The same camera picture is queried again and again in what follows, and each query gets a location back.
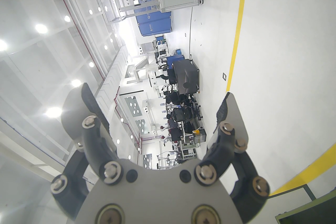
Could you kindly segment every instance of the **black plastic bracket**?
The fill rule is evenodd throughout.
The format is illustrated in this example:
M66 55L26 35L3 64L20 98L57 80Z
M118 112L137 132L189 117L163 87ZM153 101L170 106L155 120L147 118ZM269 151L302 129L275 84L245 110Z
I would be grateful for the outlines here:
M270 187L263 178L258 176L257 170L246 152L234 153L232 164L238 181L235 182L230 197L243 223L248 223L265 205L270 194ZM263 192L256 188L256 181L260 179L266 182L265 188L261 188Z
M53 194L59 207L72 220L77 217L85 198L89 194L86 181L83 179L84 172L88 165L89 163L85 154L77 150L72 155L61 174L67 178L65 189L58 194ZM54 183L61 175L56 176L52 183Z

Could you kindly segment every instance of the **white epoxy floor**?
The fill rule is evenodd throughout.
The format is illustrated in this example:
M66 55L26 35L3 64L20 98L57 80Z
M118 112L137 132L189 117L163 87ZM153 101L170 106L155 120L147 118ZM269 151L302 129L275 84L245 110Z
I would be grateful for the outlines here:
M225 96L238 8L239 0L204 0L173 11L166 34L169 49L188 57L191 22L208 140ZM245 0L230 91L249 133L248 153L272 191L336 142L335 22L336 0ZM222 181L234 179L229 171Z

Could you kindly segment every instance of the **office chair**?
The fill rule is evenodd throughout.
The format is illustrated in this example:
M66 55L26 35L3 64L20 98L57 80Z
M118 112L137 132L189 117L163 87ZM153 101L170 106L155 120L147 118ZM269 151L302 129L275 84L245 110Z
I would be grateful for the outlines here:
M191 106L184 106L181 108L174 108L171 117L175 122L191 121L197 118L199 121L203 118L199 111L200 106L192 103Z
M191 107L174 108L171 116L175 122L190 121L195 118Z

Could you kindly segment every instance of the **screw head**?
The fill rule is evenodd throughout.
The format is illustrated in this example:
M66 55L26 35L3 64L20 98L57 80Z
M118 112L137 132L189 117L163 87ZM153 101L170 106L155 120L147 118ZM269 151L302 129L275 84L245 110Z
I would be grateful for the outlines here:
M117 168L113 164L108 165L104 171L104 175L106 178L114 178L116 174Z
M94 121L95 121L96 116L90 115L86 117L83 122L82 122L82 127L83 128L92 128L94 126Z
M252 186L254 191L262 197L267 197L270 193L270 186L263 177L255 177L252 181Z
M221 129L221 131L227 135L231 135L231 132L233 131L233 126L229 123L225 123L224 121L222 121L219 124L219 127Z
M123 170L118 162L110 161L104 165L104 183L115 184L120 181Z
M201 175L205 179L211 179L211 177L213 176L213 172L212 172L211 168L208 165L203 165L201 167Z
M64 181L62 181L60 178L58 178L57 180L55 180L52 184L51 187L54 190L59 190L62 186L64 185Z
M220 224L220 219L214 208L202 205L192 214L192 224Z
M107 205L97 215L97 224L122 224L124 213L118 205Z
M210 165L197 165L194 171L195 178L200 185L209 186L216 182L217 173L212 164Z
M50 190L53 194L61 193L67 186L67 177L62 174L50 185Z
M236 139L234 146L240 151L245 151L247 149L247 143L242 138Z

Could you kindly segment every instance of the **bolt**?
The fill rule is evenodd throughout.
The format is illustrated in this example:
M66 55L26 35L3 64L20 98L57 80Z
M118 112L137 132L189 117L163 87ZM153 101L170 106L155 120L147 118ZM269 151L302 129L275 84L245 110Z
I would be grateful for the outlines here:
M201 167L201 175L204 179L211 179L213 172L208 165L203 165Z
M67 186L67 177L62 174L51 185L50 189L53 194L61 193Z
M245 142L245 140L244 139L237 139L236 141L235 141L235 144L238 146L238 147L245 147L246 146L246 142Z
M93 118L93 116L86 117L84 120L84 125L86 127L91 126L94 123L94 121L95 119Z
M233 126L231 124L222 121L219 126L223 133L231 135L231 132L233 131Z
M119 211L116 209L107 209L102 213L99 224L119 224L121 220Z
M104 175L106 178L114 178L115 175L117 174L117 168L113 165L110 164L105 168Z
M267 181L263 177L255 177L253 179L253 188L256 193L258 193L260 196L266 197L269 194L269 185Z
M207 205L198 207L192 216L193 224L219 224L220 222L217 212Z
M54 189L55 191L58 191L62 188L63 185L64 185L64 181L58 178L51 184L51 188Z

